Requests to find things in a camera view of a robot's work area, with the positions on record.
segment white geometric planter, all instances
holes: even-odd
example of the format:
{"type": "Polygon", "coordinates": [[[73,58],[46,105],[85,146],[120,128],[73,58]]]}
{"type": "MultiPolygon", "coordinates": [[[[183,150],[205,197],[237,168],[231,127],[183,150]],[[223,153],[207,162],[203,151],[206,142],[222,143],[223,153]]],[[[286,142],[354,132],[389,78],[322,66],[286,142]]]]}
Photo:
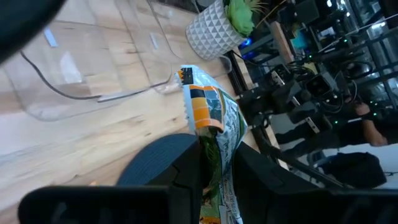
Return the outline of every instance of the white geometric planter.
{"type": "Polygon", "coordinates": [[[245,40],[227,19],[223,0],[216,0],[197,15],[185,33],[192,49],[205,60],[213,60],[245,40]]]}

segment black shirt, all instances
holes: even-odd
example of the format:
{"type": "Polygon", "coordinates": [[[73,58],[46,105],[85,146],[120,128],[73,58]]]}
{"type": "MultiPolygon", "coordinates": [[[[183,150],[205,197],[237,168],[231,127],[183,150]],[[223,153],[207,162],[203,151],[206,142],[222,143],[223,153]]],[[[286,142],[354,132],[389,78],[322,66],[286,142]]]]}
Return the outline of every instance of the black shirt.
{"type": "MultiPolygon", "coordinates": [[[[382,120],[373,122],[376,129],[387,139],[388,144],[398,143],[398,112],[390,112],[382,120]]],[[[340,147],[368,143],[364,137],[362,120],[347,123],[337,132],[340,147]]]]}

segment potted plant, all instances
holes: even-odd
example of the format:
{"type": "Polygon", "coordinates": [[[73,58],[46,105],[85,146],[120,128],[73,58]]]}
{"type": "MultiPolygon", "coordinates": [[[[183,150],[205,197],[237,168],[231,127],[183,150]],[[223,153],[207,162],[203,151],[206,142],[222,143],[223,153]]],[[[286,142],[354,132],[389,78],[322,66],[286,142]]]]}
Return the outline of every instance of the potted plant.
{"type": "Polygon", "coordinates": [[[192,49],[213,60],[237,47],[254,29],[253,12],[261,13],[260,0],[216,0],[194,18],[185,33],[192,49]]]}

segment person's arm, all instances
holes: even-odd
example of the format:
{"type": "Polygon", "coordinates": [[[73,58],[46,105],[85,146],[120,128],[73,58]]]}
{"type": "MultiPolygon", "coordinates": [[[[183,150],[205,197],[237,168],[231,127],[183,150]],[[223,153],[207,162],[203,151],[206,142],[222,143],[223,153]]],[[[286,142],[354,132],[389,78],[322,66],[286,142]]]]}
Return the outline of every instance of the person's arm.
{"type": "MultiPolygon", "coordinates": [[[[366,115],[370,112],[369,106],[362,103],[355,107],[356,113],[360,116],[366,115]]],[[[387,139],[377,130],[373,121],[363,121],[363,134],[365,140],[374,147],[385,146],[388,144],[387,139]]]]}

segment clear plastic container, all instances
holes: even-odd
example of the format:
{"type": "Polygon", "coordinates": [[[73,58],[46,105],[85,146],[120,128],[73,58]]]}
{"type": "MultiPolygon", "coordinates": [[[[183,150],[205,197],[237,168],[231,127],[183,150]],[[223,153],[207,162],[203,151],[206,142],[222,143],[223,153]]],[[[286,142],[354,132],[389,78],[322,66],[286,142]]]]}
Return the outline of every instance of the clear plastic container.
{"type": "Polygon", "coordinates": [[[67,1],[22,51],[55,89],[72,98],[51,90],[21,54],[2,66],[23,108],[43,121],[114,106],[151,88],[168,94],[179,91],[173,74],[183,64],[214,77],[231,70],[228,58],[204,61],[191,49],[185,28],[194,17],[155,1],[67,1]]]}

